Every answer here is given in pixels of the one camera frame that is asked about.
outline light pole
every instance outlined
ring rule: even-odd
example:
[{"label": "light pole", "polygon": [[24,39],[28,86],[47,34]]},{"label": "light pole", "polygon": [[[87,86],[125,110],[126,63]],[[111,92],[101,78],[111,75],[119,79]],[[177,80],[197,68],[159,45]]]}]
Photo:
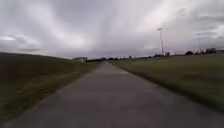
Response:
[{"label": "light pole", "polygon": [[164,55],[164,48],[163,48],[163,35],[162,35],[162,30],[163,28],[159,28],[159,33],[160,33],[160,42],[161,42],[161,47],[162,47],[162,54]]},{"label": "light pole", "polygon": [[201,33],[198,33],[197,34],[197,39],[198,39],[198,47],[197,47],[197,49],[198,49],[198,52],[201,52]]}]

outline sky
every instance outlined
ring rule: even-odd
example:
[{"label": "sky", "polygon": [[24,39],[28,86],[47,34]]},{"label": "sky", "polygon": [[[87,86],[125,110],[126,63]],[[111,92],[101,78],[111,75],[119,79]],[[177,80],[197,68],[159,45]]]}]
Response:
[{"label": "sky", "polygon": [[0,52],[151,56],[224,48],[224,0],[0,0]]}]

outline building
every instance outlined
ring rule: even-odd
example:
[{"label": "building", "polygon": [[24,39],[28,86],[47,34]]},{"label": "building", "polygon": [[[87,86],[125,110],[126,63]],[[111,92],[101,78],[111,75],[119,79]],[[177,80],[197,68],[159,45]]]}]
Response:
[{"label": "building", "polygon": [[79,62],[86,62],[88,60],[88,58],[87,57],[77,57],[77,58],[73,58],[73,60],[79,61]]}]

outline grass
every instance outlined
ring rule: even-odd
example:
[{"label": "grass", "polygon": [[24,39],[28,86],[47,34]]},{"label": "grass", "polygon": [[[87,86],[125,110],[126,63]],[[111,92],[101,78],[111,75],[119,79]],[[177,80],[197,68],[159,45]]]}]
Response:
[{"label": "grass", "polygon": [[224,112],[224,56],[178,56],[113,64]]},{"label": "grass", "polygon": [[0,127],[96,66],[97,63],[0,53]]}]

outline road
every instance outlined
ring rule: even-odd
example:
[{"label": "road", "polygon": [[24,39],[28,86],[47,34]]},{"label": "road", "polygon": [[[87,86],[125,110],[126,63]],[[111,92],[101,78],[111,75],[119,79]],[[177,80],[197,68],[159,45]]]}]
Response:
[{"label": "road", "polygon": [[224,114],[103,64],[5,127],[223,128]]}]

